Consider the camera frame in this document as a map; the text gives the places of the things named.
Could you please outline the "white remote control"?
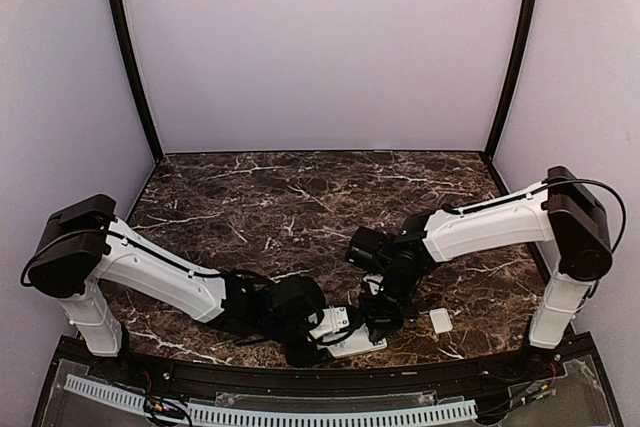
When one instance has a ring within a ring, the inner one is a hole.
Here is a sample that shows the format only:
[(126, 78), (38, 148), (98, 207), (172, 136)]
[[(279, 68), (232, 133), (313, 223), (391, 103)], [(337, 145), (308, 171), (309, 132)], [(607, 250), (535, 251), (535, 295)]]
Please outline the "white remote control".
[(382, 338), (375, 342), (369, 339), (369, 331), (365, 324), (355, 330), (346, 340), (327, 347), (333, 358), (346, 358), (367, 354), (387, 348), (387, 340)]

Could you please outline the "white battery cover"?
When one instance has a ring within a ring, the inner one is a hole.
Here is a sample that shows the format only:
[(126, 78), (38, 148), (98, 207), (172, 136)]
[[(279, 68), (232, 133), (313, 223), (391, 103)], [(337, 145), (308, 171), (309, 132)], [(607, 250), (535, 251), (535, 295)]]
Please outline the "white battery cover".
[(436, 334), (447, 333), (453, 329), (450, 315), (445, 308), (430, 310), (429, 318)]

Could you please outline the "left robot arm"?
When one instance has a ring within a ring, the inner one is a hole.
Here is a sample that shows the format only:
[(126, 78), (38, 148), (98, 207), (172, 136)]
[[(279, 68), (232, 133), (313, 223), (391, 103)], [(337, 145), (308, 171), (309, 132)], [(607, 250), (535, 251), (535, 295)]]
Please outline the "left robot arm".
[(102, 280), (164, 302), (215, 330), (277, 342), (293, 367), (328, 359), (328, 348), (311, 334), (327, 306), (313, 279), (275, 282), (248, 270), (198, 266), (135, 233), (116, 216), (115, 206), (111, 197), (96, 194), (53, 213), (20, 283), (59, 302), (117, 381), (134, 382), (141, 362), (125, 348), (126, 329), (107, 305)]

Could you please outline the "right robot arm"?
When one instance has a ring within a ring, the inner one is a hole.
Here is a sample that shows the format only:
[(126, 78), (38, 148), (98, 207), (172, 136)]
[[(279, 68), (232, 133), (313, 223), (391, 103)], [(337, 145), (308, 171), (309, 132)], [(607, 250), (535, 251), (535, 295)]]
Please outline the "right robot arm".
[(559, 259), (529, 323), (528, 344), (510, 360), (521, 381), (534, 379), (549, 352), (599, 281), (611, 270), (621, 240), (610, 236), (605, 206), (591, 179), (552, 167), (544, 180), (518, 192), (463, 207), (407, 217), (396, 234), (360, 227), (346, 260), (377, 277), (360, 297), (371, 342), (402, 328), (423, 277), (455, 258), (495, 248), (552, 242)]

